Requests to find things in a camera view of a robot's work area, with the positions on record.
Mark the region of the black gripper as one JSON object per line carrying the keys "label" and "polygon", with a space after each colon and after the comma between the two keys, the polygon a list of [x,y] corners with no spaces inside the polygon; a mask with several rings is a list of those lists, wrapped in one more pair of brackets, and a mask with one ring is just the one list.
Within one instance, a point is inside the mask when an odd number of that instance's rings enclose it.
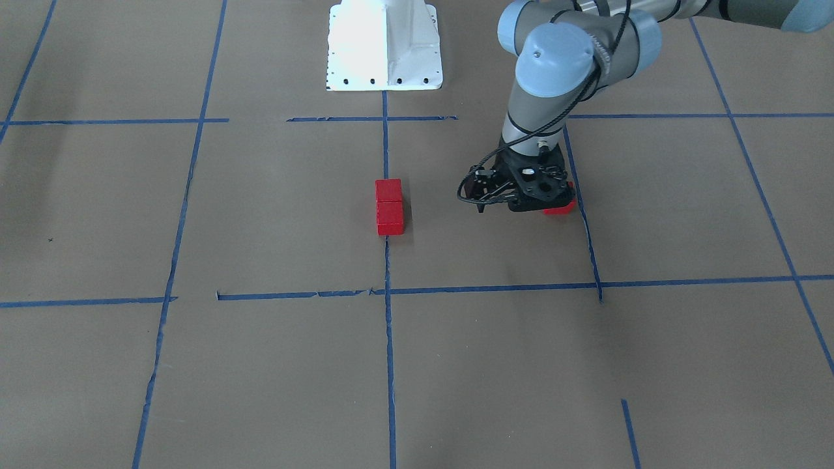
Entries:
{"label": "black gripper", "polygon": [[467,173],[467,203],[480,213],[489,205],[505,204],[512,212],[531,212],[556,206],[555,199],[567,190],[565,156],[560,147],[540,147],[527,156],[512,149],[495,154],[485,168],[476,164]]}

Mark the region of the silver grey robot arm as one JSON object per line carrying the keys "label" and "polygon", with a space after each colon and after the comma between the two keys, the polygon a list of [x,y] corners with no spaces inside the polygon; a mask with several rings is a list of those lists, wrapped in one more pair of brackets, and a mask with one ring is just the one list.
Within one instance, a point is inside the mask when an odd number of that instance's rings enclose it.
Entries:
{"label": "silver grey robot arm", "polygon": [[515,1],[497,36],[516,58],[498,146],[462,179],[457,198],[482,212],[562,210],[575,204],[560,146],[575,107],[648,68],[659,56],[659,24],[707,17],[812,33],[832,22],[831,1]]}

